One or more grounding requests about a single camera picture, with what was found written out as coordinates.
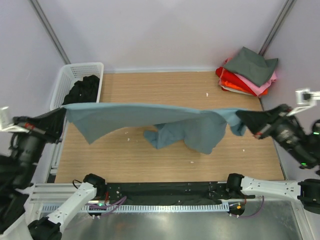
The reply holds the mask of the light blue t shirt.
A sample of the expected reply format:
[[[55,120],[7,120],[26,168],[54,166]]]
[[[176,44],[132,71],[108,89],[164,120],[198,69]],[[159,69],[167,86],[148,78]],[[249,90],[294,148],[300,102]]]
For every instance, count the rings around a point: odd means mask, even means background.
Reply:
[[[92,144],[122,128],[154,126],[144,138],[156,149],[184,141],[199,153],[209,155],[223,139],[229,127],[235,136],[243,136],[245,124],[236,115],[237,108],[199,110],[146,103],[72,103],[64,105],[66,119]]]

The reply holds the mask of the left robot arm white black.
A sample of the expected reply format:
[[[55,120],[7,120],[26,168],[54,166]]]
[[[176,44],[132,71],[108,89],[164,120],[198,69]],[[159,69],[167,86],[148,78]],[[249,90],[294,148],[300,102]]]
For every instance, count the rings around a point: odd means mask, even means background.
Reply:
[[[61,142],[64,108],[45,114],[10,116],[0,109],[0,130],[11,133],[9,155],[0,157],[0,237],[3,240],[59,240],[68,224],[91,200],[106,194],[106,182],[88,174],[76,188],[33,184],[47,144]]]

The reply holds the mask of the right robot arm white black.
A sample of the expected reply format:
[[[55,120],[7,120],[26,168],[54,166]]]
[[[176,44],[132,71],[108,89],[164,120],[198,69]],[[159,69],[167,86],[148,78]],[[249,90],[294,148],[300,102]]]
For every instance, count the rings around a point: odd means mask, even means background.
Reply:
[[[302,170],[320,167],[320,121],[316,120],[309,134],[296,118],[298,109],[281,104],[267,111],[238,110],[236,115],[258,140],[272,138],[286,151]],[[298,201],[304,210],[313,214],[320,212],[320,181],[308,178],[294,180],[285,165],[281,170],[284,181],[269,181],[231,173],[227,178],[225,192],[231,198],[268,196],[287,201]]]

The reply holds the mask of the pink folded t shirt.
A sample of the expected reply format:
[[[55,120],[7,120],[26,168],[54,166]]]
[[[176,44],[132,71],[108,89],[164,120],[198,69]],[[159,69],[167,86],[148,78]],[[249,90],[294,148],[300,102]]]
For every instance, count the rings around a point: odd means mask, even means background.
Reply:
[[[218,84],[224,91],[235,92],[254,97],[268,94],[269,87],[277,81],[274,65],[258,58],[228,58],[215,70]]]

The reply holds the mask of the white folded t shirt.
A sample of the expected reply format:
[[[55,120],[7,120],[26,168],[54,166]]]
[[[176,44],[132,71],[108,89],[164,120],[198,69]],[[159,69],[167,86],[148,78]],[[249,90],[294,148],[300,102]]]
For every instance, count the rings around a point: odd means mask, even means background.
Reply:
[[[252,94],[250,94],[250,93],[243,92],[243,91],[240,91],[240,90],[236,90],[236,89],[233,89],[233,88],[229,88],[229,87],[226,87],[226,86],[223,86],[223,85],[221,85],[220,87],[221,87],[221,89],[222,89],[223,91],[228,91],[228,92],[233,92],[233,93],[238,93],[238,94],[243,94],[243,95],[252,96]]]

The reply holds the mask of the black t shirt in basket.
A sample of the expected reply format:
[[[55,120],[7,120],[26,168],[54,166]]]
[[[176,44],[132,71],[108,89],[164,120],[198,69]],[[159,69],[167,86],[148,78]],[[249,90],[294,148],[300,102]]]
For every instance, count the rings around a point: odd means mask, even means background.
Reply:
[[[96,102],[100,79],[96,75],[84,76],[78,80],[64,97],[62,105]]]

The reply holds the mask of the orange folded t shirt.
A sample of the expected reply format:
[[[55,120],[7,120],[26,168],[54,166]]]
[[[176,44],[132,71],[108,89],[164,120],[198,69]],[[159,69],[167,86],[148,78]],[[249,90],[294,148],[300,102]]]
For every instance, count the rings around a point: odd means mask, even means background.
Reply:
[[[242,84],[241,86],[237,86],[237,85],[235,85],[235,84],[233,84],[233,83],[231,83],[231,82],[229,82],[227,80],[219,80],[218,84],[220,86],[225,86],[225,87],[232,88],[232,89],[235,89],[235,90],[238,90],[238,91],[250,93],[254,97],[265,96],[265,95],[267,95],[269,93],[269,90],[266,89],[262,93],[256,94],[245,84]]]

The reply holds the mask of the white plastic laundry basket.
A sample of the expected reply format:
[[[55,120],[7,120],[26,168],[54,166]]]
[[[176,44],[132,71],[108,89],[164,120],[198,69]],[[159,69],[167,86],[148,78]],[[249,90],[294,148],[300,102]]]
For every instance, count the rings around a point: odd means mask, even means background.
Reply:
[[[96,102],[100,102],[104,64],[102,62],[84,62],[64,65],[58,75],[55,88],[50,101],[49,109],[52,111],[59,108],[65,96],[72,89],[77,81],[82,81],[84,77],[95,75],[99,78]]]

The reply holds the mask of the red folded t shirt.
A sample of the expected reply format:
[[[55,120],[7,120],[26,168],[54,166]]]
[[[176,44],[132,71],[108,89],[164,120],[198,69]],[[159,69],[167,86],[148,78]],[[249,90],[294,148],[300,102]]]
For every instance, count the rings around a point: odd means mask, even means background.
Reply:
[[[228,82],[233,83],[234,85],[241,86],[241,85],[247,85],[254,93],[254,87],[253,84],[245,77],[232,73],[224,68],[224,66],[220,66],[215,70],[215,74],[219,77],[219,80],[225,80]]]

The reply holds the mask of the grey folded t shirt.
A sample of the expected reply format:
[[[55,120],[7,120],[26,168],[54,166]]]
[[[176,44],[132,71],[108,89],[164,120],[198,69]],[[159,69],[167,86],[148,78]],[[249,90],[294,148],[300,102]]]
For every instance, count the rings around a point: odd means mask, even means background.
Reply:
[[[257,87],[261,87],[272,77],[278,61],[278,58],[265,59],[256,52],[242,47],[223,67],[234,74],[245,77]]]

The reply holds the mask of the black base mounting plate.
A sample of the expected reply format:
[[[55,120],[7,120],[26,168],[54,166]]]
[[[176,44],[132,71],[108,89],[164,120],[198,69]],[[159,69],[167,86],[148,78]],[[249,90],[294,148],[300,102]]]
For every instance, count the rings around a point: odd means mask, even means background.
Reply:
[[[202,182],[131,182],[107,183],[96,200],[111,204],[126,197],[125,205],[133,206],[201,206],[219,205],[222,200],[254,199],[239,190],[230,190],[226,183]]]

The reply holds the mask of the aluminium frame rail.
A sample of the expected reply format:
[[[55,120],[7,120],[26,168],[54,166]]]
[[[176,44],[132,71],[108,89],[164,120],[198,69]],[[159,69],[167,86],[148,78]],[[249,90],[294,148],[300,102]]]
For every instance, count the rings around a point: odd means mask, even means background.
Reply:
[[[72,183],[36,183],[24,192],[29,194],[30,204],[64,203],[76,190]]]

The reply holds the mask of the grey metal corner post left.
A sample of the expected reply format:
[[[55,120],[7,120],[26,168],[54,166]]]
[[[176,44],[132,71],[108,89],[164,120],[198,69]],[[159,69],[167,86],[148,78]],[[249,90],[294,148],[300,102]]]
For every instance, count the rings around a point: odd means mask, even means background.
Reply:
[[[67,56],[61,42],[59,41],[53,27],[51,26],[43,8],[41,7],[38,0],[29,0],[28,1],[33,8],[36,16],[38,17],[40,23],[42,24],[44,30],[46,31],[48,37],[50,38],[52,44],[54,45],[57,53],[59,54],[60,58],[64,62],[65,65],[71,64],[70,59]]]

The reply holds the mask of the grey metal corner post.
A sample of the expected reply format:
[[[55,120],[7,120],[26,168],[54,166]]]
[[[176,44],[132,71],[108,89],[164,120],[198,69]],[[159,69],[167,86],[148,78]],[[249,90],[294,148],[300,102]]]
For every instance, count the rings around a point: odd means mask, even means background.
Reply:
[[[42,24],[44,30],[46,31],[48,37],[50,38],[52,44],[54,45],[57,53],[59,54],[60,58],[64,62],[65,65],[71,64],[70,59],[67,56],[61,42],[59,41],[53,27],[51,26],[43,8],[41,7],[38,0],[29,0],[28,1],[33,8],[36,16],[38,17],[40,23]]]
[[[284,24],[285,20],[289,16],[290,12],[294,8],[297,0],[286,0],[284,5],[280,9],[279,14],[277,15],[270,31],[268,32],[261,48],[258,51],[260,56],[265,56],[266,52],[268,51],[269,47],[271,46],[272,42],[275,40],[277,34],[279,33],[282,25]]]

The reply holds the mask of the grey metal corner post right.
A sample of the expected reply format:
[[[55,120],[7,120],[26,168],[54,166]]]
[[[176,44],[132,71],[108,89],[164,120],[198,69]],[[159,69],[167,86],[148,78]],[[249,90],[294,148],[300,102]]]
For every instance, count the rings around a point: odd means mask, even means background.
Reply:
[[[268,32],[261,48],[258,51],[260,56],[265,56],[266,52],[268,51],[269,47],[271,46],[272,42],[275,40],[277,34],[279,33],[282,25],[284,24],[285,20],[289,16],[290,12],[294,8],[297,0],[286,0],[284,5],[280,9],[279,14],[277,15],[270,31]]]

